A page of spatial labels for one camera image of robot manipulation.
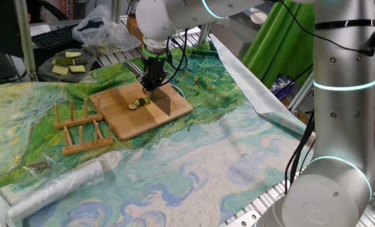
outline cucumber slice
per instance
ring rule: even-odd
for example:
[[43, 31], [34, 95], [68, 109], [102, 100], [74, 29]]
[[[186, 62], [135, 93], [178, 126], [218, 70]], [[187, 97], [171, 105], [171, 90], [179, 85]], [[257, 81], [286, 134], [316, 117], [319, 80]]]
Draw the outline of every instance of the cucumber slice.
[[139, 98], [139, 99], [138, 99], [138, 104], [139, 104], [141, 107], [143, 107], [144, 104], [145, 104], [144, 98]]
[[86, 69], [84, 66], [70, 66], [69, 69], [72, 73], [85, 73]]
[[54, 66], [52, 73], [57, 73], [61, 75], [65, 75], [69, 73], [69, 68], [64, 66]]
[[81, 55], [82, 55], [81, 52], [66, 52], [67, 58], [79, 57]]
[[138, 108], [138, 106], [136, 104], [134, 104], [134, 103], [129, 104], [129, 109], [130, 110], [136, 110], [137, 108]]
[[58, 57], [55, 60], [56, 61], [61, 61], [62, 63], [66, 64], [68, 66], [79, 66], [79, 65], [83, 65], [84, 66], [84, 65], [88, 64], [88, 61], [81, 60], [81, 59], [65, 59], [65, 58], [62, 58], [62, 57]]
[[56, 59], [54, 59], [51, 63], [52, 63], [53, 65], [55, 65], [55, 66], [64, 66], [64, 67], [68, 67], [67, 64], [63, 63], [62, 61], [56, 60]]
[[150, 98], [145, 97], [145, 98], [144, 98], [144, 102], [145, 102], [145, 104], [150, 104], [150, 102], [151, 102], [151, 101], [150, 101]]

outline keyboard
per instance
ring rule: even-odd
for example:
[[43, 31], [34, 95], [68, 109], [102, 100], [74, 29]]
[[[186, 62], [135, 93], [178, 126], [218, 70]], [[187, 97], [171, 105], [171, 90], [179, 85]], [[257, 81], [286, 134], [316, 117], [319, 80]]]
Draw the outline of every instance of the keyboard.
[[[82, 32], [83, 30], [89, 28], [99, 28], [103, 24], [104, 23], [102, 21], [89, 21], [85, 27], [79, 29], [78, 31]], [[55, 47], [70, 44], [71, 42], [76, 41], [73, 38], [73, 28], [77, 25], [66, 26], [51, 32], [32, 36], [32, 41], [43, 50], [50, 50]]]

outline cutting board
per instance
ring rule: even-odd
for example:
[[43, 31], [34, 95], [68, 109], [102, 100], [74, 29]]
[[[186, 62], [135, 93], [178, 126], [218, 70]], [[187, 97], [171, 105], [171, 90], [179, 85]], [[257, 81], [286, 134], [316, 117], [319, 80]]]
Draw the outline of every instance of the cutting board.
[[146, 97], [140, 82], [96, 93], [90, 95], [89, 99], [97, 106], [97, 98], [100, 97], [100, 112], [105, 121], [112, 123], [112, 130], [119, 139], [127, 140], [192, 112], [192, 105], [170, 84], [160, 89], [170, 97], [170, 116], [162, 112], [153, 102], [136, 110], [128, 108], [128, 105], [135, 99]]

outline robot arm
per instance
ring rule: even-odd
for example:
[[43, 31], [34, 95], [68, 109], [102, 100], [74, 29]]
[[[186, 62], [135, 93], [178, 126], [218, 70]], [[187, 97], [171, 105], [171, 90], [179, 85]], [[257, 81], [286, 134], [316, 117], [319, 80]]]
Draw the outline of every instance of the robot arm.
[[[331, 41], [314, 40], [318, 139], [312, 162], [288, 194], [262, 215], [256, 227], [354, 227], [375, 191], [375, 49], [371, 48], [375, 42], [374, 2], [293, 2], [314, 3], [314, 33]], [[150, 91], [166, 76], [158, 56], [164, 51], [167, 37], [261, 3], [262, 0], [141, 0], [136, 17], [145, 35], [145, 74], [139, 80]]]

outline blue light ring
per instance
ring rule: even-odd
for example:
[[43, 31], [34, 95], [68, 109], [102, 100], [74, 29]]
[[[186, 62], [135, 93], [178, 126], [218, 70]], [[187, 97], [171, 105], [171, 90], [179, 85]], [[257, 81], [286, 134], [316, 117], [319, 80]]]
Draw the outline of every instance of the blue light ring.
[[213, 11], [208, 7], [208, 5], [206, 3], [206, 0], [201, 0], [201, 2], [203, 3], [203, 5], [205, 6], [205, 8], [207, 9], [208, 13], [210, 13], [212, 16], [214, 16], [215, 18], [218, 18], [218, 19], [222, 19], [223, 18], [223, 17], [217, 16], [215, 13], [213, 13]]
[[367, 185], [369, 186], [369, 189], [370, 189], [370, 200], [372, 198], [372, 188], [371, 188], [371, 184], [369, 182], [369, 180], [367, 179], [366, 175], [359, 169], [357, 168], [355, 165], [351, 164], [350, 162], [346, 161], [346, 160], [343, 160], [341, 158], [336, 158], [336, 157], [332, 157], [332, 156], [324, 156], [324, 157], [319, 157], [319, 158], [316, 158], [314, 160], [312, 160], [312, 162], [316, 161], [316, 160], [321, 160], [321, 159], [325, 159], [325, 158], [330, 158], [330, 159], [334, 159], [334, 160], [338, 160], [338, 161], [342, 161], [348, 165], [350, 165], [351, 167], [355, 168], [363, 177], [364, 177], [364, 180], [366, 180], [367, 182]]
[[375, 85], [375, 81], [368, 83], [368, 84], [363, 84], [363, 85], [358, 85], [358, 86], [349, 86], [349, 87], [333, 87], [333, 86], [325, 86], [318, 84], [317, 82], [314, 81], [314, 86], [317, 88], [321, 88], [324, 90], [331, 90], [331, 91], [356, 91], [356, 90], [361, 90], [364, 88], [369, 88], [371, 86]]

